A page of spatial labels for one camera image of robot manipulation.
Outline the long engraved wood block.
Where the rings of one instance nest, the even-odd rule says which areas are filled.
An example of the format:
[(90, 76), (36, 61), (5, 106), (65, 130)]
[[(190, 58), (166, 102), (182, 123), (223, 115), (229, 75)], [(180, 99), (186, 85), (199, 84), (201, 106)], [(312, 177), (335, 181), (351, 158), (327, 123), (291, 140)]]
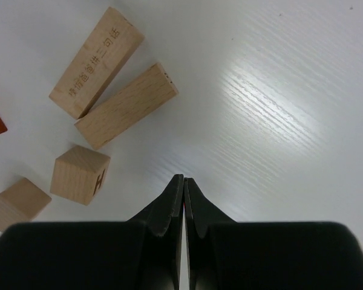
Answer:
[(143, 40), (144, 35), (121, 12), (109, 7), (49, 98), (74, 119), (82, 118)]

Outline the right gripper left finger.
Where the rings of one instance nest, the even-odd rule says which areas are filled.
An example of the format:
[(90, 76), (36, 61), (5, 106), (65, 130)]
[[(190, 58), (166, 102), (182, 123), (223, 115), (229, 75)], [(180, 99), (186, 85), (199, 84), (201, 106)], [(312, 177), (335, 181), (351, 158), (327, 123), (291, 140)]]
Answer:
[(0, 289), (178, 289), (184, 177), (125, 222), (28, 222), (0, 236)]

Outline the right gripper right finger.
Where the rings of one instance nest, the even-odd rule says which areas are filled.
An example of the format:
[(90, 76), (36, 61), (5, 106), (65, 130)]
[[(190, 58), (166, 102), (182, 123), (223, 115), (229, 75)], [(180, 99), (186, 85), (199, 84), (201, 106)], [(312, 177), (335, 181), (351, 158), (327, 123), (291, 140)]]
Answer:
[(184, 206), (191, 289), (363, 289), (363, 251), (337, 222), (236, 222), (192, 178)]

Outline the light wood cube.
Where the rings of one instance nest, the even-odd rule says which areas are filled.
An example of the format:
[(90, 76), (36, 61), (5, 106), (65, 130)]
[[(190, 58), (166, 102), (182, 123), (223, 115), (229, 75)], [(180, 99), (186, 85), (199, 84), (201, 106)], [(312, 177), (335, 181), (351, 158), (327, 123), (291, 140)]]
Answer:
[(32, 221), (50, 202), (51, 197), (29, 179), (22, 178), (0, 193), (0, 231)]

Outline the long plain wood block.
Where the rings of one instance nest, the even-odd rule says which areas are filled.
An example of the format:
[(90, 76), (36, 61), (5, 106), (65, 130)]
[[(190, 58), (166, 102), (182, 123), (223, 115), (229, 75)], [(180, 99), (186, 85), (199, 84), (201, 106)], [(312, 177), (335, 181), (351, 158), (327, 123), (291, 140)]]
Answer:
[(77, 121), (75, 127), (98, 150), (177, 94), (162, 65), (155, 63)]

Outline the light wood cube letter H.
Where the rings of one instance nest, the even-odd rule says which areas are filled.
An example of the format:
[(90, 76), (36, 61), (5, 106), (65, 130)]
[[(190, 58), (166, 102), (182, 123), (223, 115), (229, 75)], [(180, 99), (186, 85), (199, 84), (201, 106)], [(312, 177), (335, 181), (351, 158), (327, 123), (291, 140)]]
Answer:
[(110, 160), (86, 147), (72, 147), (55, 160), (50, 193), (89, 205), (103, 186)]

